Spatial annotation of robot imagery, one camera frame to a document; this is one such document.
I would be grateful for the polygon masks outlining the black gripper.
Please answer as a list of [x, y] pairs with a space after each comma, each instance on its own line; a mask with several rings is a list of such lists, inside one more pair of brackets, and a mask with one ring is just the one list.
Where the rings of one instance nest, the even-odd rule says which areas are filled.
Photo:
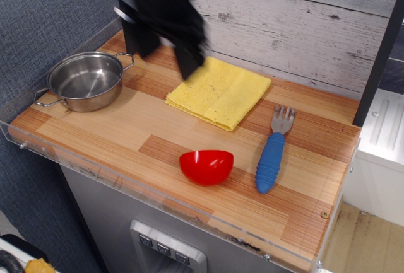
[[144, 59], [160, 46], [165, 37], [174, 44], [174, 52], [183, 80], [204, 64], [206, 41], [204, 20], [190, 0], [120, 0], [116, 13], [134, 30], [137, 52]]

